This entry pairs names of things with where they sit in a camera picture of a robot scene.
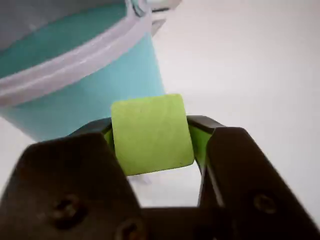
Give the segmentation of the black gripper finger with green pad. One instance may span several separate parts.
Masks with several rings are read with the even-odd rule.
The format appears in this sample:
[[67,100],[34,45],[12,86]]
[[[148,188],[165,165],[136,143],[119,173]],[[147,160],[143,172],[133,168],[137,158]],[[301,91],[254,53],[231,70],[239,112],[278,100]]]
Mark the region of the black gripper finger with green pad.
[[229,212],[237,239],[319,239],[310,215],[244,128],[201,115],[187,120],[192,135],[209,135],[203,171],[218,205]]
[[145,240],[133,190],[106,137],[109,118],[30,145],[0,200],[3,240]]

